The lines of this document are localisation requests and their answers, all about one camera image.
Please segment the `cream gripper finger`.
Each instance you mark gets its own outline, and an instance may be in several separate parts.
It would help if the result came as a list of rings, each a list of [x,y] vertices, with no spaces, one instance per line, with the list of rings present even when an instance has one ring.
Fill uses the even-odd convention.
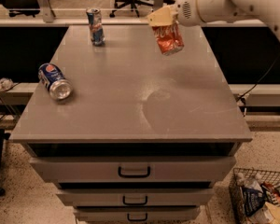
[[[147,22],[150,26],[163,26],[163,15],[160,12],[152,12],[147,15]]]

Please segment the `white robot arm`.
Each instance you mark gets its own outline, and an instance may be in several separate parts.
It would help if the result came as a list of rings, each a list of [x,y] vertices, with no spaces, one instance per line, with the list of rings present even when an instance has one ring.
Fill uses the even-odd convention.
[[[204,25],[209,22],[259,20],[280,42],[280,0],[175,0],[147,16],[152,27]]]

